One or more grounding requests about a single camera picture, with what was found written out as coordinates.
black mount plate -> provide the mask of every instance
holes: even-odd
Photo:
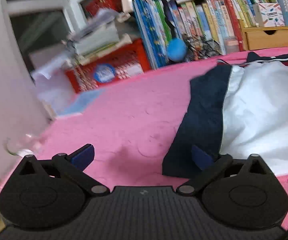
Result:
[[[277,240],[285,234],[287,194],[258,155],[224,155],[176,192],[117,186],[112,193],[81,171],[90,155],[92,145],[52,160],[23,158],[0,194],[8,221],[0,240]]]

white door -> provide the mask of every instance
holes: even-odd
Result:
[[[0,180],[17,161],[3,148],[6,138],[40,133],[49,123],[33,90],[13,34],[6,0],[0,0]]]

pink bed sheet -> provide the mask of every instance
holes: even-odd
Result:
[[[288,48],[256,52],[276,56]],[[239,52],[220,58],[236,64],[246,57],[247,52]],[[189,80],[214,67],[216,60],[178,64],[107,86],[82,115],[58,119],[47,129],[38,158],[91,143],[95,160],[84,172],[111,190],[116,185],[176,188],[186,179],[161,175],[161,163],[187,110]],[[288,176],[279,181],[288,193]],[[288,214],[283,226],[288,228]]]

blue plush toy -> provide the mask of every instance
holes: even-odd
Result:
[[[181,62],[187,53],[187,46],[184,41],[179,38],[172,39],[167,46],[167,56],[170,60]]]

red plastic basket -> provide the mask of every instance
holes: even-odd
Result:
[[[94,77],[100,65],[110,65],[115,70],[115,75],[109,82],[100,82]],[[67,70],[65,74],[69,78],[76,93],[93,90],[112,82],[130,78],[130,69],[142,69],[143,72],[151,70],[141,39],[136,39],[115,50],[114,52],[85,66],[78,65],[74,69]]]
[[[111,8],[117,12],[122,11],[121,0],[93,0],[90,2],[85,9],[92,15],[96,15],[100,8]]]

